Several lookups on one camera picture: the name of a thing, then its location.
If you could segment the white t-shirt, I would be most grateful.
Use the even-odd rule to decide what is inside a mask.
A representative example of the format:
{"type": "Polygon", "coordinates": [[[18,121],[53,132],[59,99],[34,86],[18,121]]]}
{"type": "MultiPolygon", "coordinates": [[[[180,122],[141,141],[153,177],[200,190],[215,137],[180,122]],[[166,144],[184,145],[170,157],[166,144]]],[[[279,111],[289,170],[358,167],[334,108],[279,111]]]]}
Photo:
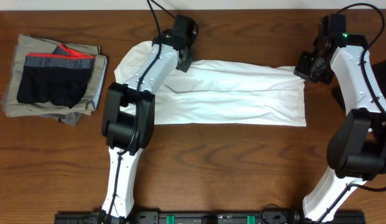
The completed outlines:
{"type": "Polygon", "coordinates": [[[114,71],[118,83],[155,95],[156,124],[306,126],[305,85],[293,67],[199,60],[183,72],[179,54],[142,42],[114,71]]]}

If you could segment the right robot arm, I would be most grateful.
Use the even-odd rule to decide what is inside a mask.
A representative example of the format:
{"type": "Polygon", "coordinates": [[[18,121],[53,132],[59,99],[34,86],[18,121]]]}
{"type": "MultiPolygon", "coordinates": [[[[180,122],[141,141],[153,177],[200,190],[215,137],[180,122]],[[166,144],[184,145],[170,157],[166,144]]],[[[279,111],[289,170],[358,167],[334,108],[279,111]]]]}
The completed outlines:
{"type": "Polygon", "coordinates": [[[363,212],[339,211],[356,190],[384,192],[366,182],[386,173],[386,99],[374,76],[364,35],[346,29],[342,10],[319,21],[312,53],[303,52],[294,74],[312,82],[338,79],[346,118],[327,148],[327,169],[289,223],[365,223],[363,212]]]}

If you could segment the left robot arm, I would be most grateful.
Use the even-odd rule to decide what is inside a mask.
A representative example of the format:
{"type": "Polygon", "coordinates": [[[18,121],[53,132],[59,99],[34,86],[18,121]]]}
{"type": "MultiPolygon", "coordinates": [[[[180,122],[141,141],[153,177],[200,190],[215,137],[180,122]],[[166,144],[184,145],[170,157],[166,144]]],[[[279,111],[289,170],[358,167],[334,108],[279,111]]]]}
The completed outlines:
{"type": "Polygon", "coordinates": [[[190,17],[174,16],[172,29],[158,30],[140,69],[124,83],[108,88],[102,134],[109,147],[110,170],[106,199],[98,223],[125,223],[134,206],[137,163],[153,135],[155,94],[174,70],[187,72],[198,25],[190,17]]]}

